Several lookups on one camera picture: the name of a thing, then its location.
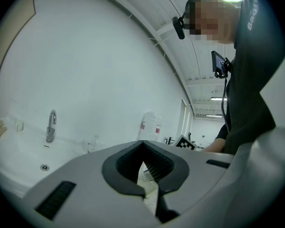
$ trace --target sleeve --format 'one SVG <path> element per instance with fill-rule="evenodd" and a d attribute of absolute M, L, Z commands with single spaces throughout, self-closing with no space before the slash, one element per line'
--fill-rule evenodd
<path fill-rule="evenodd" d="M 226 127 L 226 124 L 224 124 L 222 128 L 220 129 L 216 139 L 226 139 L 227 135 L 228 135 L 227 127 Z"/>

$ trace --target white wall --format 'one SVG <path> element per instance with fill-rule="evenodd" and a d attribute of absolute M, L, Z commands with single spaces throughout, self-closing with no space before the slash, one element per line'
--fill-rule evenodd
<path fill-rule="evenodd" d="M 0 66 L 13 39 L 35 14 L 33 0 L 17 0 L 0 22 Z"/>
<path fill-rule="evenodd" d="M 193 119 L 190 129 L 191 140 L 196 141 L 199 147 L 208 147 L 215 140 L 224 123 L 224 121 Z"/>
<path fill-rule="evenodd" d="M 56 134 L 106 146 L 136 140 L 143 114 L 162 115 L 159 140 L 175 137 L 188 100 L 162 52 L 107 0 L 35 0 L 36 15 L 0 71 L 0 117 L 12 114 Z"/>

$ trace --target person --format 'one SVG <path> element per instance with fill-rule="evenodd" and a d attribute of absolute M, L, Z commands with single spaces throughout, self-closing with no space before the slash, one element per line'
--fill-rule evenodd
<path fill-rule="evenodd" d="M 223 0 L 191 0 L 190 34 L 234 44 L 231 77 L 226 87 L 226 124 L 203 151 L 235 154 L 275 127 L 260 91 L 285 57 L 285 35 L 268 0 L 244 0 L 240 8 Z"/>

